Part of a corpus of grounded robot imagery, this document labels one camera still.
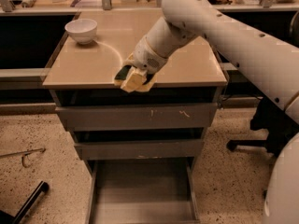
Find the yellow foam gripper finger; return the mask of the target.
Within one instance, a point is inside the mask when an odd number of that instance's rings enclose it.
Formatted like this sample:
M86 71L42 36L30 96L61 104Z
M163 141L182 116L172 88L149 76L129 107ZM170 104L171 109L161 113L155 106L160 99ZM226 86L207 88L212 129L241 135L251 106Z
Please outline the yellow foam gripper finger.
M147 72L133 66L124 66L121 70L121 89L127 92L143 91L147 81Z
M134 65L134 55L130 54L124 61L123 66L133 66Z

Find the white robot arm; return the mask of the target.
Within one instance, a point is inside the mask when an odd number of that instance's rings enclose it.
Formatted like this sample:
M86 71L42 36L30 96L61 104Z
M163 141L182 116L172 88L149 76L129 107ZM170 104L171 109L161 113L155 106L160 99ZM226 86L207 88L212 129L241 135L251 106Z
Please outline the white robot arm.
M177 49L203 37L299 125L299 51L215 9L207 0L162 0L162 17L125 60L124 91L148 91ZM263 224L299 224L299 133L281 150L263 205Z

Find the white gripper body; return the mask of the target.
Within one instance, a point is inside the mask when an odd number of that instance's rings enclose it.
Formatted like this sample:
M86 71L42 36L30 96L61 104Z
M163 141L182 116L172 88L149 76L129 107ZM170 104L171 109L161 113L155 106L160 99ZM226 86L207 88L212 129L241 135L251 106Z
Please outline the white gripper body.
M135 46L133 58L134 67L146 70L148 74L156 74L168 61L168 59L161 57L150 47L144 36Z

